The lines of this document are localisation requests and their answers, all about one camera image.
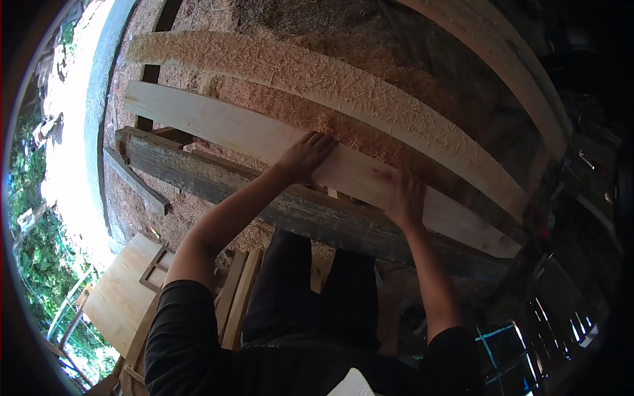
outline tree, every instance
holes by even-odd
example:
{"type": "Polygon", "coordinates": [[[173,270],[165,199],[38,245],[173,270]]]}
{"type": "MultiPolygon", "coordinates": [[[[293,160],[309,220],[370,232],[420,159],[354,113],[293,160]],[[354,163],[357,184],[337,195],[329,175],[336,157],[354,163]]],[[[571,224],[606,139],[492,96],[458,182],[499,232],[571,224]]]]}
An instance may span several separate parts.
{"type": "MultiPolygon", "coordinates": [[[[65,304],[62,308],[51,335],[51,341],[56,343],[75,316],[76,309],[72,303],[77,294],[86,285],[94,284],[100,274],[89,265],[85,253],[76,251],[66,237],[63,219],[45,205],[46,202],[40,195],[39,186],[46,173],[44,148],[39,148],[34,153],[27,150],[28,154],[25,154],[31,132],[40,121],[38,106],[21,109],[10,153],[9,213],[6,220],[12,234],[17,235],[13,253],[24,285],[23,295],[43,336],[46,336],[69,291],[78,282],[79,274],[84,274],[89,269],[91,271],[74,295],[69,296],[71,304],[65,304]],[[16,220],[30,208],[34,210],[36,221],[27,233],[21,233],[16,220]]],[[[67,350],[87,361],[95,380],[108,375],[115,365],[114,359],[103,353],[111,346],[91,323],[80,323],[67,345],[67,350]]]]}

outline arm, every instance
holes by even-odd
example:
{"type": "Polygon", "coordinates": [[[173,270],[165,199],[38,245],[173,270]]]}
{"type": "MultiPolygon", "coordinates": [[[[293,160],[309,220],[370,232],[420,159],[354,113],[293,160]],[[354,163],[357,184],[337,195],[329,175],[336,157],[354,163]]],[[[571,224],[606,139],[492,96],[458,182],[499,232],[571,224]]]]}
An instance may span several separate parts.
{"type": "Polygon", "coordinates": [[[216,256],[284,189],[310,180],[337,144],[330,136],[308,132],[275,165],[210,210],[178,246],[164,284],[189,279],[213,290],[216,256]]]}
{"type": "Polygon", "coordinates": [[[427,314],[427,344],[448,328],[462,324],[451,278],[434,253],[422,223],[426,185],[409,174],[389,178],[396,189],[385,214],[403,230],[416,265],[420,296],[427,314]]]}

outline hand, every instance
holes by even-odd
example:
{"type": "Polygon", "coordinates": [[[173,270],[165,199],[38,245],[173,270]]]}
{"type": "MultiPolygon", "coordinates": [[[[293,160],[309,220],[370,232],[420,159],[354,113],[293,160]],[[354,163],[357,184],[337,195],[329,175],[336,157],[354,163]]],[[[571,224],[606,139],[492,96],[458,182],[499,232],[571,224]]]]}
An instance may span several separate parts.
{"type": "Polygon", "coordinates": [[[393,172],[385,177],[392,182],[394,199],[385,215],[401,230],[425,229],[423,207],[427,185],[409,172],[393,172]]]}
{"type": "Polygon", "coordinates": [[[338,141],[311,131],[293,144],[273,166],[288,184],[311,182],[313,172],[328,158],[338,141]]]}

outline black t-shirt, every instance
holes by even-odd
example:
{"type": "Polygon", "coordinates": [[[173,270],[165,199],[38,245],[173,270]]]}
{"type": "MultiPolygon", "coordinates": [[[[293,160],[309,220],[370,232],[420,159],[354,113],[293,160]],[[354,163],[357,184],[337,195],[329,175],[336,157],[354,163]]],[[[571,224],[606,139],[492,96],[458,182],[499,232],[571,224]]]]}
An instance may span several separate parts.
{"type": "Polygon", "coordinates": [[[164,395],[327,395],[351,367],[375,393],[482,394],[474,339],[463,327],[447,329],[429,344],[420,369],[366,350],[279,342],[221,349],[214,299],[194,281],[162,292],[147,341],[145,384],[164,395]]]}

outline black pants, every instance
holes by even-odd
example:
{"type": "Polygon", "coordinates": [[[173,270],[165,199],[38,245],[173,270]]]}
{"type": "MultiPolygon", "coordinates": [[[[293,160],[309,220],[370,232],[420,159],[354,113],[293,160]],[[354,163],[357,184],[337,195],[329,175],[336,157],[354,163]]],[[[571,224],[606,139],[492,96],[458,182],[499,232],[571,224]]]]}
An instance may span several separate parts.
{"type": "Polygon", "coordinates": [[[321,294],[311,290],[311,241],[277,229],[262,259],[242,326],[245,343],[315,335],[378,350],[374,258],[338,249],[321,294]]]}

